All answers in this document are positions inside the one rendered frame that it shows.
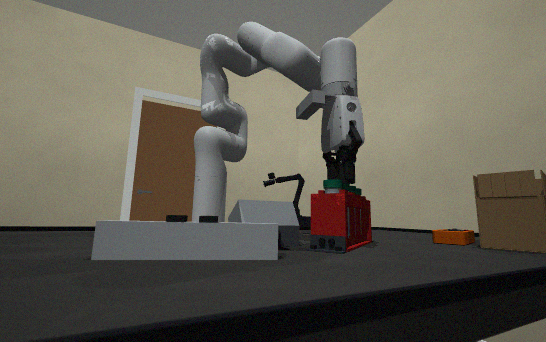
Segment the brown cardboard box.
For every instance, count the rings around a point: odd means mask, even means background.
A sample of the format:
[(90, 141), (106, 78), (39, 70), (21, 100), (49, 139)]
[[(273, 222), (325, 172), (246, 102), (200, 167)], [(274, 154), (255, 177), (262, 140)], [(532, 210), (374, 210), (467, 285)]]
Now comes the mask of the brown cardboard box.
[(541, 179), (534, 170), (473, 175), (481, 248), (546, 253), (546, 175), (540, 172)]

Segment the orange rectangular block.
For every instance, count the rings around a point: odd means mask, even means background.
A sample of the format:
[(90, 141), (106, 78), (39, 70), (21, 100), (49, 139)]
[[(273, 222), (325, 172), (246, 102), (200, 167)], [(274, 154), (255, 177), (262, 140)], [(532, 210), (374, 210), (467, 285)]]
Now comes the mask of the orange rectangular block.
[(433, 243), (450, 245), (468, 245), (475, 243), (473, 230), (442, 229), (432, 230)]

